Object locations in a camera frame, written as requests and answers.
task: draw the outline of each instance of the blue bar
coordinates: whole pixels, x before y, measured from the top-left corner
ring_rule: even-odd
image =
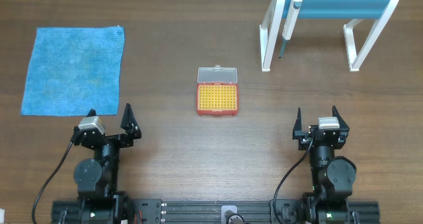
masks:
[[[390,0],[303,0],[299,19],[379,19]],[[285,0],[286,19],[291,0]]]

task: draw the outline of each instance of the brown wood surface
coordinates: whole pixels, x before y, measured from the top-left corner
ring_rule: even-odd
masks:
[[[337,155],[358,167],[352,199],[378,200],[382,223],[423,216],[423,0],[400,0],[362,65],[348,70],[342,25],[300,20],[283,59],[260,71],[258,25],[270,0],[0,0],[0,208],[6,222],[29,223],[32,203],[58,164],[81,117],[21,116],[37,27],[125,28],[117,116],[132,104],[143,138],[121,153],[119,189],[133,198],[270,200],[303,152],[291,140],[297,108],[303,127],[335,104],[351,127]],[[371,23],[355,28],[363,44]],[[239,113],[199,117],[199,67],[236,67]],[[37,209],[77,197],[75,165],[93,153],[74,147]],[[281,198],[311,190],[309,164]]]

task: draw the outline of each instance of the white object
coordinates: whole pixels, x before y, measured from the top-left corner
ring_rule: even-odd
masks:
[[[303,0],[291,0],[291,3],[289,4],[288,15],[285,20],[284,30],[282,31],[282,36],[285,38],[285,40],[291,39],[295,22],[297,22],[299,8],[296,9],[293,7],[294,2],[302,3]]]
[[[348,65],[350,66],[350,71],[359,71],[360,66],[362,65],[365,57],[370,52],[371,47],[376,42],[377,38],[381,34],[383,28],[387,24],[388,20],[391,18],[392,13],[397,7],[399,0],[390,0],[387,7],[383,11],[383,14],[380,19],[375,20],[373,26],[371,27],[369,36],[364,42],[364,45],[357,56],[356,43],[354,42],[354,34],[352,32],[353,27],[359,24],[363,19],[352,19],[348,24],[344,25],[344,35],[345,35],[345,44],[346,44],[346,53],[348,56]]]
[[[0,209],[0,223],[4,223],[4,222],[5,222],[5,210]]]
[[[276,39],[278,38],[278,31],[284,7],[285,0],[272,0],[266,14],[264,15],[263,22],[260,24],[262,71],[270,71],[270,62],[272,61]]]

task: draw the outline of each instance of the clear plastic lid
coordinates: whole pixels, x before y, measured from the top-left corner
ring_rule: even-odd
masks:
[[[197,83],[238,83],[237,68],[200,67]]]

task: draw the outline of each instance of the yellow grid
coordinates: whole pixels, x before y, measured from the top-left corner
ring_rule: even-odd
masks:
[[[236,110],[236,85],[198,85],[198,110]]]

